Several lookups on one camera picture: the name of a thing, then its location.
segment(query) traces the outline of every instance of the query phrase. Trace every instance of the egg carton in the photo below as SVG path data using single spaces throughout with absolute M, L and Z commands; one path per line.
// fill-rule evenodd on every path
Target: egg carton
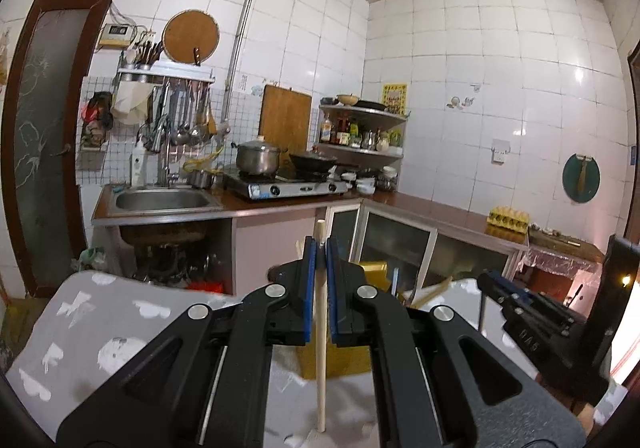
M 505 228 L 517 233 L 527 233 L 529 228 L 529 214 L 509 208 L 496 206 L 490 212 L 486 221 L 500 228 Z

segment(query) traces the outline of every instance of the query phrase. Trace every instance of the yellow poster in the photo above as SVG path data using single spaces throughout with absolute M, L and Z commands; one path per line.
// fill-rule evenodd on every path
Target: yellow poster
M 386 110 L 404 116 L 406 108 L 406 83 L 387 83 L 382 88 L 382 103 Z

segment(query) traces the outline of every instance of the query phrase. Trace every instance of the door handle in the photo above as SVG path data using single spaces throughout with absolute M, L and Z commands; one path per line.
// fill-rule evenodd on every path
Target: door handle
M 71 143 L 66 143 L 65 147 L 60 152 L 56 152 L 55 154 L 51 154 L 51 157 L 57 157 L 59 155 L 65 155 L 70 150 L 71 150 Z

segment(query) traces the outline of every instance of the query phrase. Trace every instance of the digital display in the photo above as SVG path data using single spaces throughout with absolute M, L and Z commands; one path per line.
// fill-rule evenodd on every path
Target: digital display
M 112 26 L 109 28 L 110 35 L 126 35 L 128 26 Z

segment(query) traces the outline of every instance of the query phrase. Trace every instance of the kitchen sink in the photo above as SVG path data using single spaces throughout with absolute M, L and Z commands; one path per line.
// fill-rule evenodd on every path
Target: kitchen sink
M 115 196 L 115 206 L 129 212 L 171 212 L 219 207 L 209 193 L 193 188 L 127 189 Z

